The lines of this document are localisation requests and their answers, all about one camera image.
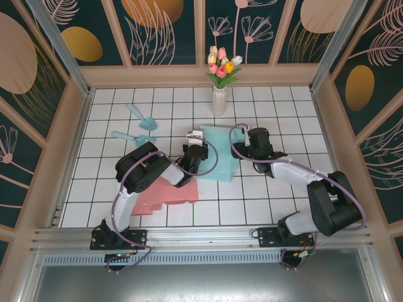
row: yellow tulip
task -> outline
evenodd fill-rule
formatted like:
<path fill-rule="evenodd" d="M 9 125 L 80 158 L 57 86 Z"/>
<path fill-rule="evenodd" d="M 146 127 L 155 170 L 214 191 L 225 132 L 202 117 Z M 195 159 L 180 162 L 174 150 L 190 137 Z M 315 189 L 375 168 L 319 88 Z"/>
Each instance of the yellow tulip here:
<path fill-rule="evenodd" d="M 231 61 L 226 63 L 225 69 L 227 73 L 230 74 L 232 72 L 232 69 L 234 69 L 234 63 L 232 63 Z"/>

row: cable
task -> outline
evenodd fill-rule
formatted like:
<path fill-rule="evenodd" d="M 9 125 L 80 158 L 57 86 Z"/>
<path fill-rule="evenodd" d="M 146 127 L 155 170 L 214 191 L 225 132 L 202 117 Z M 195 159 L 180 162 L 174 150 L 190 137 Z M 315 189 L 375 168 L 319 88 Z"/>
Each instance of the cable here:
<path fill-rule="evenodd" d="M 210 173 L 211 171 L 213 171 L 213 170 L 215 169 L 215 167 L 217 166 L 217 164 L 218 164 L 218 162 L 219 162 L 219 152 L 218 152 L 217 149 L 213 146 L 213 144 L 210 143 L 209 141 L 205 140 L 204 138 L 200 138 L 200 137 L 189 137 L 189 138 L 194 138 L 194 139 L 196 139 L 196 140 L 201 140 L 201 141 L 205 142 L 207 145 L 209 145 L 209 146 L 213 149 L 213 151 L 214 151 L 214 153 L 215 153 L 216 159 L 215 159 L 215 163 L 214 163 L 213 167 L 212 167 L 210 170 L 208 170 L 208 171 L 206 171 L 206 172 L 203 172 L 203 173 L 200 173 L 200 174 L 190 173 L 190 172 L 184 170 L 182 167 L 176 165 L 177 163 L 176 163 L 173 159 L 171 159 L 170 157 L 168 157 L 168 155 L 166 155 L 164 152 L 162 152 L 162 151 L 155 151 L 155 152 L 151 152 L 151 153 L 147 154 L 145 157 L 143 157 L 142 159 L 140 159 L 139 161 L 137 161 L 133 166 L 131 166 L 131 167 L 126 171 L 125 175 L 123 175 L 122 180 L 120 181 L 119 192 L 118 192 L 118 194 L 116 195 L 115 200 L 113 201 L 113 204 L 112 204 L 111 221 L 112 221 L 113 230 L 115 231 L 115 233 L 116 233 L 123 241 L 129 243 L 131 246 L 134 245 L 134 246 L 136 246 L 136 247 L 144 247 L 144 248 L 147 248 L 147 249 L 149 249 L 149 250 L 148 250 L 147 253 L 145 253 L 145 255 L 143 255 L 143 256 L 142 256 L 138 261 L 136 261 L 134 264 L 132 264 L 132 265 L 130 265 L 130 266 L 125 266 L 125 267 L 124 267 L 123 269 L 121 269 L 120 271 L 113 271 L 113 270 L 111 270 L 110 267 L 109 267 L 109 264 L 110 264 L 111 261 L 113 261 L 113 260 L 116 260 L 116 259 L 124 259 L 124 258 L 128 258 L 128 257 L 130 257 L 130 256 L 123 255 L 123 256 L 118 256 L 118 257 L 114 257 L 114 258 L 109 259 L 109 261 L 106 263 L 106 268 L 107 268 L 108 272 L 114 272 L 115 274 L 119 274 L 119 272 L 127 272 L 127 271 L 133 269 L 135 266 L 137 266 L 137 264 L 139 264 L 140 262 L 142 262 L 142 261 L 151 253 L 151 250 L 152 250 L 152 247 L 150 247 L 149 245 L 139 244 L 139 243 L 137 243 L 137 242 L 131 241 L 131 240 L 127 239 L 126 237 L 124 237 L 124 236 L 119 232 L 119 230 L 118 230 L 118 228 L 117 228 L 117 226 L 116 226 L 116 221 L 115 221 L 115 208 L 116 208 L 116 204 L 117 204 L 117 202 L 118 202 L 118 200 L 119 200 L 120 195 L 123 193 L 123 188 L 124 188 L 124 183 L 125 183 L 125 181 L 126 181 L 126 178 L 128 177 L 128 175 L 129 175 L 138 165 L 140 165 L 143 161 L 145 161 L 146 159 L 149 159 L 150 157 L 152 157 L 152 156 L 154 156 L 154 155 L 161 155 L 161 156 L 165 156 L 167 159 L 169 159 L 169 161 L 172 162 L 173 164 L 175 164 L 176 167 L 177 167 L 179 170 L 181 170 L 182 172 L 184 172 L 184 173 L 186 173 L 186 174 L 189 174 L 190 176 L 203 176 L 203 175 L 206 175 L 206 174 Z"/>
<path fill-rule="evenodd" d="M 356 207 L 358 208 L 358 210 L 361 213 L 362 221 L 361 221 L 360 226 L 357 226 L 357 227 L 354 227 L 354 228 L 345 228 L 343 230 L 344 231 L 357 231 L 357 230 L 361 230 L 362 228 L 365 227 L 365 225 L 366 225 L 366 214 L 365 214 L 365 211 L 364 211 L 362 205 L 358 202 L 358 200 L 354 197 L 354 195 L 352 195 L 349 191 L 347 191 L 347 189 L 345 189 L 343 186 L 338 184 L 333 179 L 327 177 L 326 175 L 320 173 L 319 171 L 315 171 L 315 170 L 313 170 L 313 169 L 311 169 L 309 167 L 306 167 L 306 166 L 304 166 L 302 164 L 299 164 L 298 162 L 294 162 L 294 161 L 290 161 L 290 160 L 283 160 L 283 159 L 275 159 L 275 160 L 270 160 L 270 159 L 265 159 L 265 160 L 249 159 L 249 158 L 243 156 L 241 153 L 239 153 L 238 150 L 236 150 L 236 148 L 234 147 L 234 144 L 232 143 L 232 132 L 238 126 L 247 126 L 247 124 L 239 123 L 239 124 L 234 125 L 229 130 L 229 134 L 228 134 L 231 149 L 235 152 L 236 155 L 238 155 L 240 158 L 242 158 L 242 159 L 244 159 L 244 160 L 246 160 L 248 162 L 254 162 L 254 163 L 257 163 L 257 164 L 272 164 L 272 163 L 275 163 L 275 162 L 282 163 L 282 164 L 290 164 L 290 165 L 294 165 L 296 167 L 302 168 L 302 169 L 306 170 L 307 172 L 315 173 L 319 177 L 325 179 L 327 182 L 330 182 L 336 188 L 340 189 L 345 195 L 347 195 L 347 197 L 354 202 L 354 204 L 356 205 Z"/>

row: flower bouquet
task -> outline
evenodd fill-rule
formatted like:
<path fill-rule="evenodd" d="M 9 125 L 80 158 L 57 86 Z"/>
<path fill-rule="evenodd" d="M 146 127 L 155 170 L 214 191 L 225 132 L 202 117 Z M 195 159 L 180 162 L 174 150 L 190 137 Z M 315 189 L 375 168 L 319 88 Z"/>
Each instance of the flower bouquet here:
<path fill-rule="evenodd" d="M 210 73 L 206 72 L 206 75 L 214 83 L 213 114 L 214 116 L 222 116 L 227 98 L 225 87 L 238 80 L 232 76 L 241 70 L 241 68 L 235 67 L 242 63 L 242 57 L 237 55 L 229 60 L 224 47 L 217 49 L 216 46 L 211 46 L 207 62 Z"/>

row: pink tulip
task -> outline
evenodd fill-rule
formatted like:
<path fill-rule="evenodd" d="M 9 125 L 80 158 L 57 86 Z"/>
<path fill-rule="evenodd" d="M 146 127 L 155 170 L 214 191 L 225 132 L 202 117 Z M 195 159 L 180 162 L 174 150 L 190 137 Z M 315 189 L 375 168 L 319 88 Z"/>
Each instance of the pink tulip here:
<path fill-rule="evenodd" d="M 221 66 L 217 69 L 216 72 L 217 77 L 219 77 L 220 79 L 222 79 L 223 77 L 225 77 L 227 75 L 227 71 L 225 69 L 224 66 Z"/>
<path fill-rule="evenodd" d="M 227 52 L 225 51 L 225 48 L 224 48 L 224 47 L 220 47 L 220 49 L 219 49 L 219 54 L 217 55 L 217 58 L 218 58 L 219 60 L 222 60 L 222 59 L 224 59 L 226 56 L 227 56 Z"/>
<path fill-rule="evenodd" d="M 217 72 L 217 69 L 219 68 L 217 65 L 215 65 L 215 64 L 210 64 L 209 66 L 208 66 L 208 68 L 210 69 L 210 72 L 212 73 L 212 74 L 215 74 L 216 72 Z"/>

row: flower illustration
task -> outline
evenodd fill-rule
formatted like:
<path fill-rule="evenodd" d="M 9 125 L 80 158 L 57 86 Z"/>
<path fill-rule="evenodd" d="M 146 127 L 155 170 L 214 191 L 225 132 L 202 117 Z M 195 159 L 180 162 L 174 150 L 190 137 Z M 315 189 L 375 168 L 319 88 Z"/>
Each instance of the flower illustration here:
<path fill-rule="evenodd" d="M 261 42 L 273 38 L 273 32 L 270 31 L 270 16 L 267 18 L 256 17 L 251 23 L 251 17 L 242 18 L 242 31 L 244 32 L 246 42 L 245 64 L 247 64 L 247 50 L 250 43 Z"/>
<path fill-rule="evenodd" d="M 215 46 L 217 46 L 218 36 L 224 36 L 232 33 L 232 27 L 230 27 L 228 17 L 218 17 L 217 20 L 215 20 L 214 17 L 210 17 L 208 19 L 208 25 L 213 33 Z"/>

